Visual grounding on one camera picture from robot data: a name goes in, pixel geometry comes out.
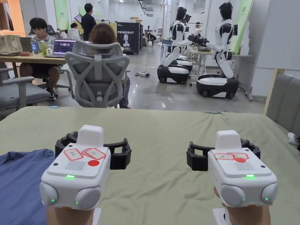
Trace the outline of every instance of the brown hair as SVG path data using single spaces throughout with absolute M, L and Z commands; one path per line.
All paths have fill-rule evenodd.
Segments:
M 93 44 L 112 44 L 119 42 L 111 26 L 106 23 L 99 23 L 94 26 L 89 41 Z

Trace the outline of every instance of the label sticker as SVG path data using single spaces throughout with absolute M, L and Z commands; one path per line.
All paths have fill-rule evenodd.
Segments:
M 87 151 L 87 150 L 90 150 L 90 148 L 87 148 L 86 150 L 83 150 L 83 151 L 81 152 L 81 154 L 90 157 L 89 155 L 86 154 L 86 151 Z
M 249 159 L 249 156 L 246 153 L 228 152 L 227 154 L 232 154 L 235 158 Z
M 232 154 L 224 154 L 224 153 L 215 153 L 214 154 L 216 159 L 223 159 L 223 160 L 234 160 L 235 157 Z
M 83 155 L 75 148 L 65 150 L 64 154 L 71 161 L 83 158 Z
M 85 151 L 85 155 L 98 160 L 106 157 L 105 153 L 99 151 L 96 148 L 88 149 L 87 151 Z

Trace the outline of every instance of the power strip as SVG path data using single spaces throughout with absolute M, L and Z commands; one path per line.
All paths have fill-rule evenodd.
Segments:
M 135 74 L 137 77 L 140 76 L 140 77 L 143 77 L 143 78 L 148 78 L 150 77 L 150 74 L 147 73 L 147 72 L 138 72 Z

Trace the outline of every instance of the black display stand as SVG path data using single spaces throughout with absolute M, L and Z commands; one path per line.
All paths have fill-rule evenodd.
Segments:
M 139 25 L 139 48 L 143 48 L 143 25 Z
M 124 53 L 139 54 L 140 24 L 117 22 L 117 38 L 124 48 Z

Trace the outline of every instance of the white controller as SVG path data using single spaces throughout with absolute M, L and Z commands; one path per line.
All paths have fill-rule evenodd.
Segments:
M 110 171 L 110 150 L 101 127 L 84 125 L 42 175 L 43 204 L 78 210 L 95 208 Z
M 217 225 L 231 225 L 226 207 L 272 205 L 277 196 L 274 173 L 248 148 L 234 130 L 218 131 L 208 153 L 208 171 L 225 209 L 214 209 Z

